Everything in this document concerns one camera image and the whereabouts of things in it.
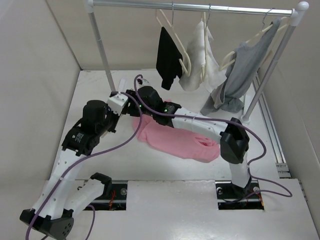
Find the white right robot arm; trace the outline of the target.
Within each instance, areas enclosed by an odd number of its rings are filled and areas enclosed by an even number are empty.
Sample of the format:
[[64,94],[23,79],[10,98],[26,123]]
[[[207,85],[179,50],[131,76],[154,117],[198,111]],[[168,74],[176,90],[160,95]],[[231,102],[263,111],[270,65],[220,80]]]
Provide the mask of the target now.
[[247,160],[252,131],[243,126],[239,119],[231,120],[200,117],[174,102],[163,101],[151,86],[127,90],[131,101],[127,114],[143,114],[152,117],[158,125],[188,130],[202,134],[220,145],[221,157],[229,163],[231,171],[231,191],[240,201],[249,197],[252,176]]

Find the pink t shirt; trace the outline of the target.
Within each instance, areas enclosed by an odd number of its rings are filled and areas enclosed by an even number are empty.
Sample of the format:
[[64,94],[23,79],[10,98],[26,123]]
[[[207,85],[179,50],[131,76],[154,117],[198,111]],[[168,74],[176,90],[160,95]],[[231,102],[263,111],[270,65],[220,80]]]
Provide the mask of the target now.
[[140,120],[142,123],[136,137],[155,150],[202,163],[210,163],[220,155],[218,143],[202,134],[160,125],[148,115],[134,117],[133,129],[138,127]]

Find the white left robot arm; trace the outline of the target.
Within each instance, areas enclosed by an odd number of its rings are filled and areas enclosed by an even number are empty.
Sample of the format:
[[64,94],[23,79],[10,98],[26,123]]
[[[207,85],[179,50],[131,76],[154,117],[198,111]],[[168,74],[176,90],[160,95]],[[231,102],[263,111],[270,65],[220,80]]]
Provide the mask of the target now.
[[83,163],[117,150],[128,143],[126,140],[115,147],[94,153],[105,133],[115,133],[121,115],[141,117],[140,103],[124,93],[111,96],[106,102],[90,100],[83,107],[82,117],[66,134],[59,158],[39,199],[22,211],[19,219],[27,225],[25,239],[31,230],[46,238],[64,240],[73,228],[75,218],[96,198],[107,198],[112,191],[112,179],[104,174],[93,174],[88,182],[74,195],[70,190]]

